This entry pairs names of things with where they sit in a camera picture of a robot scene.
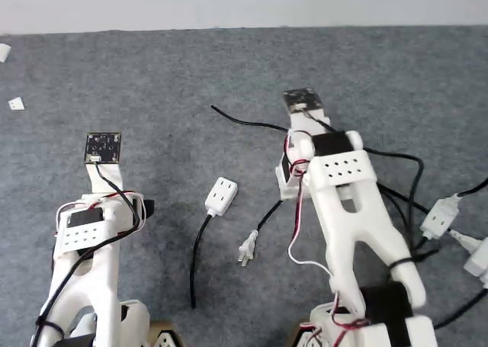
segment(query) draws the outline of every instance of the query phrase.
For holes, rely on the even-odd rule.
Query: black cable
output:
[[[434,325],[434,329],[441,329],[451,323],[453,323],[455,320],[457,320],[460,316],[463,316],[469,309],[474,307],[476,304],[478,304],[482,299],[488,294],[488,289],[484,288],[479,294],[477,294],[475,297],[473,297],[471,300],[469,300],[465,305],[457,309],[456,311],[453,312],[450,316],[442,320],[441,322],[437,323]]]
[[[408,227],[407,227],[407,242],[409,244],[409,248],[413,249],[413,202],[415,201],[415,193],[417,191],[417,188],[419,187],[420,183],[420,178],[422,177],[422,173],[424,171],[424,162],[413,155],[409,154],[403,154],[403,153],[389,153],[386,151],[380,151],[380,150],[375,150],[370,147],[365,147],[364,151],[374,154],[374,155],[379,155],[379,156],[387,156],[390,158],[402,158],[402,159],[408,159],[412,160],[417,163],[419,168],[417,169],[417,173],[415,175],[415,178],[413,179],[412,185],[410,187],[410,193],[409,193],[409,200],[408,200],[408,212],[407,212],[407,219],[408,219]]]
[[[417,243],[415,247],[413,247],[415,250],[419,250],[422,248],[427,242],[429,241],[429,238],[423,236],[420,241]]]
[[[44,326],[50,326],[51,328],[55,329],[61,335],[61,339],[64,339],[64,330],[57,324],[46,321],[44,322]]]
[[[472,189],[468,189],[466,191],[459,192],[457,195],[458,195],[458,197],[468,196],[469,194],[473,194],[473,193],[476,193],[478,191],[481,191],[487,185],[488,185],[488,178],[486,178],[484,181],[482,181],[479,185],[472,187]]]
[[[320,126],[322,126],[323,128],[325,128],[329,132],[337,132],[337,130],[334,127],[332,127],[330,124],[327,124],[323,120],[318,120],[312,114],[310,114],[309,111],[303,111],[303,114],[305,115],[305,117],[307,117],[307,118],[309,118],[309,119],[314,120],[315,122],[317,122]]]
[[[194,286],[194,276],[195,276],[195,264],[197,261],[197,252],[198,252],[198,244],[200,243],[201,236],[203,235],[205,228],[207,227],[210,219],[212,218],[211,215],[207,215],[205,217],[204,223],[201,225],[200,230],[198,231],[197,239],[195,239],[195,244],[193,245],[193,256],[191,257],[191,267],[190,267],[190,302],[191,302],[191,309],[197,307],[197,298],[195,297],[195,286]]]
[[[267,127],[267,128],[272,128],[274,130],[281,131],[281,132],[288,132],[288,130],[286,128],[278,126],[276,124],[267,124],[265,122],[248,122],[247,120],[238,120],[237,118],[231,117],[227,113],[221,111],[219,108],[215,107],[214,105],[211,105],[210,108],[212,108],[214,111],[216,111],[221,116],[224,116],[228,120],[231,120],[232,122],[235,122],[237,124],[244,124],[246,126]]]
[[[393,198],[393,196],[390,193],[388,193],[386,191],[382,191],[382,190],[380,190],[380,192],[384,197],[388,198],[388,200],[390,200],[390,202],[393,204],[393,206],[395,207],[396,211],[398,212],[398,214],[400,215],[400,217],[402,219],[403,226],[405,227],[405,230],[407,230],[408,229],[408,222],[407,222],[406,216],[403,213],[402,208],[400,207],[398,202],[395,201],[395,199]]]
[[[280,207],[280,204],[282,204],[282,200],[278,200],[277,203],[273,205],[272,208],[266,213],[266,215],[259,221],[257,231],[261,230],[262,226],[265,224],[266,221],[268,221],[269,217]]]
[[[44,308],[44,311],[37,318],[37,321],[36,321],[37,328],[36,328],[36,332],[34,334],[34,338],[32,339],[31,347],[37,347],[37,344],[39,342],[40,334],[42,333],[43,327],[45,325],[47,325],[46,323],[50,323],[50,322],[47,321],[47,317],[49,316],[50,311],[53,309],[53,306],[56,303],[57,298],[61,295],[61,292],[63,291],[63,288],[66,286],[66,284],[68,283],[69,279],[75,274],[76,269],[90,255],[92,255],[95,251],[99,250],[100,248],[102,248],[102,247],[104,247],[104,246],[106,246],[108,244],[112,244],[114,242],[117,242],[118,240],[121,240],[121,239],[125,238],[126,236],[128,236],[131,233],[133,233],[134,231],[136,231],[137,228],[139,227],[139,224],[140,224],[139,214],[137,213],[137,210],[134,208],[134,206],[132,205],[132,203],[129,201],[129,199],[126,197],[126,195],[111,180],[105,178],[101,174],[100,168],[98,167],[98,163],[97,162],[95,162],[95,168],[97,169],[97,173],[100,176],[100,178],[103,181],[105,181],[108,185],[110,185],[120,195],[120,197],[124,200],[124,202],[127,204],[127,206],[129,206],[130,211],[133,214],[134,225],[129,230],[126,230],[126,231],[123,231],[121,233],[118,233],[116,236],[114,236],[114,237],[112,237],[110,239],[107,239],[107,240],[101,242],[100,244],[91,247],[90,249],[87,249],[86,252],[84,252],[78,258],[78,260],[75,262],[75,264],[70,268],[70,270],[66,274],[65,278],[61,281],[61,283],[59,284],[59,286],[56,289],[56,291],[54,291],[54,294],[50,298],[50,300],[47,302],[47,305]]]
[[[387,187],[386,185],[382,185],[380,182],[377,182],[377,186],[380,190],[385,190],[386,192],[392,194],[393,196],[395,196],[396,198],[399,198],[400,200],[402,201],[405,201],[405,202],[408,202],[409,201],[409,198],[407,196],[404,196],[403,194],[395,191],[394,189],[390,188],[390,187]],[[424,214],[428,214],[429,213],[429,209],[425,206],[422,206],[421,204],[419,204],[418,202],[413,202],[413,206],[414,207],[417,207],[419,210],[421,210],[421,212],[423,212]]]

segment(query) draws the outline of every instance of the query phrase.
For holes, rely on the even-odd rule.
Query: white wire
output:
[[[147,213],[146,213],[146,205],[144,204],[144,197],[141,195],[141,193],[136,193],[136,192],[130,192],[130,193],[127,193],[129,195],[133,195],[137,198],[139,198],[139,201],[141,203],[141,207],[143,209],[143,212],[141,213],[144,214],[144,218],[142,218],[141,216],[141,224],[139,225],[139,227],[137,228],[137,230],[135,232],[138,232],[138,231],[141,231],[142,228],[144,228],[144,226],[146,225],[146,218],[147,218]],[[97,201],[100,201],[102,198],[97,198],[96,200],[94,200],[92,203],[94,204],[95,202]],[[66,204],[63,204],[61,205],[61,207],[58,208],[58,210],[56,211],[56,231],[59,231],[59,215],[61,214],[61,212],[63,212],[63,210],[69,206],[75,206],[77,204],[84,204],[84,205],[87,205],[85,202],[68,202]]]
[[[329,269],[326,266],[321,265],[320,263],[314,262],[314,261],[308,261],[308,260],[307,261],[299,261],[295,257],[293,257],[293,255],[291,254],[291,248],[293,248],[293,244],[295,244],[295,241],[297,240],[298,235],[300,234],[301,217],[302,217],[302,200],[303,200],[303,191],[300,191],[300,193],[298,194],[298,199],[297,199],[298,204],[299,204],[298,218],[297,218],[297,233],[295,234],[295,236],[293,237],[293,239],[290,242],[290,245],[288,246],[288,256],[290,257],[290,259],[293,262],[297,263],[298,265],[316,265],[317,267],[320,267],[325,272],[327,272],[330,277],[334,277],[333,274],[331,273],[331,271],[329,271]]]
[[[141,203],[141,207],[143,209],[143,212],[141,213],[141,219],[140,219],[141,220],[141,224],[139,225],[139,227],[137,228],[137,230],[134,231],[135,233],[137,233],[138,231],[141,231],[144,228],[144,226],[146,225],[146,219],[147,219],[146,205],[144,204],[144,197],[141,195],[141,193],[131,192],[131,193],[128,193],[128,194],[131,194],[131,195],[136,196],[137,198],[139,198],[139,201]]]
[[[65,208],[68,206],[74,206],[76,204],[86,204],[85,202],[68,202],[66,204],[61,205],[61,207],[58,208],[56,211],[56,231],[59,231],[59,215],[63,212]]]

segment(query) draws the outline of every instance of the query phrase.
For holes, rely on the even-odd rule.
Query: white plug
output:
[[[242,262],[242,267],[245,267],[248,261],[252,261],[254,259],[254,248],[258,235],[259,232],[257,230],[253,230],[249,237],[239,247],[239,262]]]
[[[423,236],[427,239],[439,239],[459,213],[459,201],[461,197],[453,194],[448,198],[442,198],[435,202],[420,226]]]
[[[212,217],[223,216],[237,194],[237,183],[219,177],[205,201],[207,213]]]
[[[456,230],[449,230],[449,235],[455,238],[470,254],[473,254],[481,245],[481,240],[463,235]]]
[[[478,240],[456,230],[449,231],[449,234],[471,254],[464,264],[464,269],[473,276],[479,277],[484,287],[488,288],[488,238]]]

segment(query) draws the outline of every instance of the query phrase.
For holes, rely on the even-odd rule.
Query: electrical outlet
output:
[[[205,201],[205,207],[212,216],[222,216],[237,193],[237,183],[219,177]]]
[[[442,198],[425,217],[420,229],[428,239],[439,239],[458,215],[460,198],[457,196]]]

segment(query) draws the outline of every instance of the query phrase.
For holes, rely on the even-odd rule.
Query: electrical plug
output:
[[[244,243],[239,247],[239,262],[242,262],[241,266],[245,267],[248,261],[254,259],[254,248],[256,244],[256,239],[258,238],[259,232],[253,230],[249,237],[244,241]]]
[[[471,254],[471,257],[464,264],[464,269],[473,276],[480,278],[484,287],[488,288],[488,238],[478,240],[456,230],[450,230],[449,235]]]

